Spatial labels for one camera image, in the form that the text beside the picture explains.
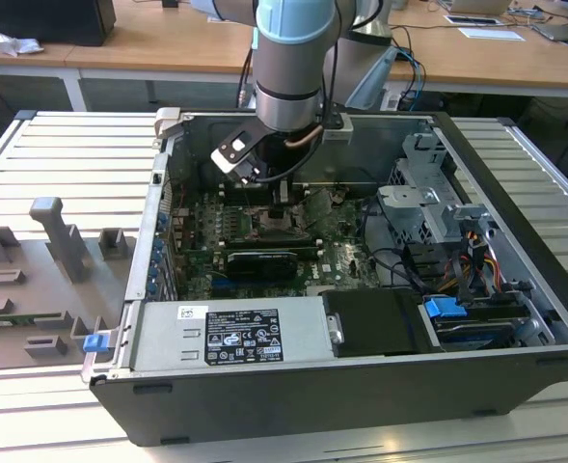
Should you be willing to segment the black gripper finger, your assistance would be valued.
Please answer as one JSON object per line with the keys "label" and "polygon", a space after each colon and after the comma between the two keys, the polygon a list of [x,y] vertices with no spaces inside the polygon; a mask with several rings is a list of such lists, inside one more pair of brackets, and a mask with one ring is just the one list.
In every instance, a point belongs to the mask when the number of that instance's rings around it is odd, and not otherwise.
{"label": "black gripper finger", "polygon": [[286,209],[293,200],[292,181],[286,178],[278,180],[271,188],[271,193],[270,217],[283,219]]}

